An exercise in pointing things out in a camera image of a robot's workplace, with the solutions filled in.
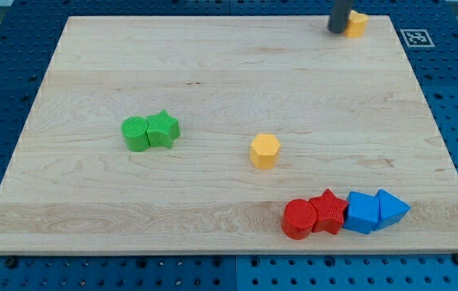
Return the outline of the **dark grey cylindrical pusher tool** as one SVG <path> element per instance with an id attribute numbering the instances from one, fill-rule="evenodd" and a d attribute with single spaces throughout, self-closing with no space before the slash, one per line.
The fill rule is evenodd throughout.
<path id="1" fill-rule="evenodd" d="M 354 0 L 333 0 L 331 14 L 327 23 L 329 32 L 340 34 L 345 31 L 353 4 Z"/>

